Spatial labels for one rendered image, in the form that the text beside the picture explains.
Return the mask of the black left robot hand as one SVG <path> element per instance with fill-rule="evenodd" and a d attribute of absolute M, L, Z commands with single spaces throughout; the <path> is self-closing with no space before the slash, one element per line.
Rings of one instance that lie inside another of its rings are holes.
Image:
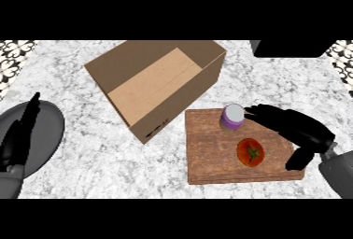
<path fill-rule="evenodd" d="M 31 131 L 40 112 L 40 93 L 37 92 L 26 104 L 22 118 L 9 127 L 0 144 L 0 172 L 9 172 L 15 165 L 23 165 L 31 148 Z"/>

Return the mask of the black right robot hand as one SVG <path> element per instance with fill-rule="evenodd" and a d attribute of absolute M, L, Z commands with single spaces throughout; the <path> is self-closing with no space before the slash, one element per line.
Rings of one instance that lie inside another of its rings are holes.
<path fill-rule="evenodd" d="M 334 143 L 335 135 L 326 126 L 297 110 L 263 104 L 245 107 L 243 117 L 277 132 L 298 146 L 286 161 L 285 170 L 303 170 L 314 154 L 323 154 Z"/>

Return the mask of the red tomato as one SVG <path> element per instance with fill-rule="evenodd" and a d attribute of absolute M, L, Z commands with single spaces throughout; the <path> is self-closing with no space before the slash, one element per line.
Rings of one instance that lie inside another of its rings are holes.
<path fill-rule="evenodd" d="M 238 159 L 248 167 L 255 167 L 264 159 L 264 150 L 254 138 L 245 138 L 238 143 Z"/>

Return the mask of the brown wooden cutting board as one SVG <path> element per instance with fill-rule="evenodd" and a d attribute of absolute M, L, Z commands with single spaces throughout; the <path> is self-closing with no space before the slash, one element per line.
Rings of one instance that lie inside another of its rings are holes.
<path fill-rule="evenodd" d="M 286 171 L 292 143 L 260 124 L 246 120 L 239 129 L 224 132 L 218 126 L 220 109 L 184 111 L 187 183 L 190 185 L 301 180 L 304 171 Z M 252 138 L 264 149 L 264 159 L 245 166 L 238 158 L 238 143 Z"/>

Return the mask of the brown cardboard box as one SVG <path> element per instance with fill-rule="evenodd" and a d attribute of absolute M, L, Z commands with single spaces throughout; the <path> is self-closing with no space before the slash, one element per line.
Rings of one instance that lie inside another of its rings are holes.
<path fill-rule="evenodd" d="M 224 56 L 212 40 L 128 40 L 85 63 L 140 142 L 215 84 Z"/>

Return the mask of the grey round plate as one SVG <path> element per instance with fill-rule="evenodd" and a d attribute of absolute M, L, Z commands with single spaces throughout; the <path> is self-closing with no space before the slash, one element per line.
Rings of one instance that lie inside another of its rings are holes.
<path fill-rule="evenodd" d="M 0 114 L 0 143 L 10 124 L 19 120 L 28 103 L 13 106 Z M 43 167 L 62 141 L 65 118 L 57 106 L 49 101 L 40 102 L 40 112 L 31 131 L 31 149 L 25 165 L 25 176 L 31 176 Z"/>

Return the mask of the purple can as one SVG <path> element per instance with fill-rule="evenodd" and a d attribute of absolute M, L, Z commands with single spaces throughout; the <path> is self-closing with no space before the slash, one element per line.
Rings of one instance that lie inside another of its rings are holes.
<path fill-rule="evenodd" d="M 243 123 L 243 108 L 238 104 L 227 105 L 221 110 L 218 125 L 226 131 L 235 131 Z"/>

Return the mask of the black appliance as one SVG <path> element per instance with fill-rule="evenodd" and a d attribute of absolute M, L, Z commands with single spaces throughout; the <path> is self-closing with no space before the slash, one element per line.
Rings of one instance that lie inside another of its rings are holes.
<path fill-rule="evenodd" d="M 317 58 L 334 45 L 335 40 L 251 40 L 257 58 Z"/>

